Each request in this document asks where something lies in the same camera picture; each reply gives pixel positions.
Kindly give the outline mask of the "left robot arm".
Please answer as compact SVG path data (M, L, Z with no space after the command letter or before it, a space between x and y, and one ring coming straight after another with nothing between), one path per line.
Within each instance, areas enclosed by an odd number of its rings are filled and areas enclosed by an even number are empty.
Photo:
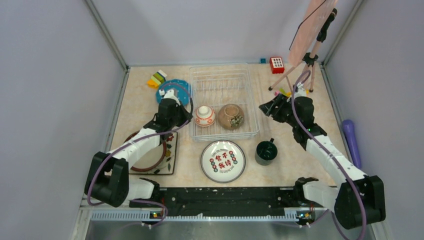
M110 152L97 152L92 157L84 187L87 203L119 207L130 190L129 170L168 135L187 125L193 112L193 103L186 110L177 98L164 98L157 113L134 137Z

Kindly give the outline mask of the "dark green mug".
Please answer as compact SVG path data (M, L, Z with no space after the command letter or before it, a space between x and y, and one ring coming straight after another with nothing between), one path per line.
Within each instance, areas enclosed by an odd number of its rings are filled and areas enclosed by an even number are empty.
M261 166L270 165L278 155L278 148L274 144L274 138L261 141L255 150L255 161Z

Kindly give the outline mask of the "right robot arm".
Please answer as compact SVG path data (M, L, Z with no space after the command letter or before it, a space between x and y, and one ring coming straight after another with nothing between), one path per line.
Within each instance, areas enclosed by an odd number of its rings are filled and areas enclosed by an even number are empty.
M293 192L297 205L318 203L329 209L347 230L386 219L383 180L364 173L334 146L324 129L315 122L311 98L279 94L258 108L274 121L290 125L295 141L320 162L336 184L330 187L317 179L305 178Z

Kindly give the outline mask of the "teal polka dot plate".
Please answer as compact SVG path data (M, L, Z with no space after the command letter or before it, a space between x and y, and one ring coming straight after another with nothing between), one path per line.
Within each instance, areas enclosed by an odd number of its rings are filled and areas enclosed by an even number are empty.
M160 103L162 96L160 95L160 90L167 92L168 90L174 90L174 95L182 102L184 106L190 103L189 95L192 93L192 88L190 84L182 79L171 79L168 80L159 86L158 90L155 93L156 102Z

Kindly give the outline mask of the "white plate with characters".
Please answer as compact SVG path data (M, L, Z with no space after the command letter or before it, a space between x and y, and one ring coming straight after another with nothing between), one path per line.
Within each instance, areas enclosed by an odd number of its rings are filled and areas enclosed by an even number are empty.
M218 140L207 145L200 155L205 176L221 184L238 179L246 168L247 158L242 148L230 140Z

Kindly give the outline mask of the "orange patterned white bowl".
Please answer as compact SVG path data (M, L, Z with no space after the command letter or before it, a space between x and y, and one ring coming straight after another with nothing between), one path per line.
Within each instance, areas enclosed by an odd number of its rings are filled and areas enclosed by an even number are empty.
M216 113L209 105L201 105L195 110L194 123L200 127L208 127L216 120Z

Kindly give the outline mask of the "brown flower glazed bowl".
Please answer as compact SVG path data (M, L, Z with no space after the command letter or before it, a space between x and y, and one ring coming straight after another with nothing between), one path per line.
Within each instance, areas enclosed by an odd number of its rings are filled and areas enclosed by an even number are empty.
M237 104L226 104L218 112L216 117L218 124L226 130L236 130L245 122L245 114Z

